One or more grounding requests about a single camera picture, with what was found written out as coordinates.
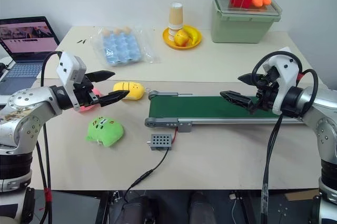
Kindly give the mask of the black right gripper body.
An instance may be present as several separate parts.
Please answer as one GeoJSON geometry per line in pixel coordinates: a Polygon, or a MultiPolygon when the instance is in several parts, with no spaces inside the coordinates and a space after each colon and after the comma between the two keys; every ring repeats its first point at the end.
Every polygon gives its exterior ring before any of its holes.
{"type": "Polygon", "coordinates": [[[280,74],[277,68],[272,66],[264,75],[257,74],[259,68],[259,66],[255,66],[251,73],[251,83],[257,88],[256,97],[258,100],[251,106],[250,114],[255,113],[258,109],[271,110],[279,88],[276,80],[280,74]]]}

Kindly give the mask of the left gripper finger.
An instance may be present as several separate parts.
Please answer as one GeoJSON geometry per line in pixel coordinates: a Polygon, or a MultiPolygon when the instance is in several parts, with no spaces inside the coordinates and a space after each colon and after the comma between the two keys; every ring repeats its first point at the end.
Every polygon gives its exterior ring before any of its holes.
{"type": "Polygon", "coordinates": [[[96,72],[86,73],[85,76],[90,82],[98,83],[109,79],[114,76],[115,73],[109,70],[99,70],[96,72]]]}
{"type": "Polygon", "coordinates": [[[129,90],[117,90],[110,92],[106,96],[102,96],[98,99],[101,107],[108,106],[110,104],[116,103],[119,100],[125,98],[129,94],[129,90]]]}

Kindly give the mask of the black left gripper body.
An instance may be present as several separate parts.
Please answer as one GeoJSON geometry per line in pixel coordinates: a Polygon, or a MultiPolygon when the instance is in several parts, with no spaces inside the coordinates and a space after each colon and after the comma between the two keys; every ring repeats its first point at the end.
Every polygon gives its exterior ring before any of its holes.
{"type": "Polygon", "coordinates": [[[98,104],[98,99],[102,93],[93,86],[90,79],[84,75],[80,83],[74,83],[74,94],[80,107],[91,107],[98,104]]]}

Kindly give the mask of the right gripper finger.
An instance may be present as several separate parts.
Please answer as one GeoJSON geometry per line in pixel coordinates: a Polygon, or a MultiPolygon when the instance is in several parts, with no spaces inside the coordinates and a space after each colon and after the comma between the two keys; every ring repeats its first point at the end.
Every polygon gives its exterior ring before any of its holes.
{"type": "Polygon", "coordinates": [[[239,76],[237,79],[247,85],[258,86],[260,81],[260,74],[252,75],[251,73],[248,73],[239,76]]]}
{"type": "Polygon", "coordinates": [[[229,103],[240,106],[247,111],[257,110],[257,104],[253,102],[253,99],[251,97],[241,95],[240,93],[231,90],[221,91],[220,95],[229,103]]]}

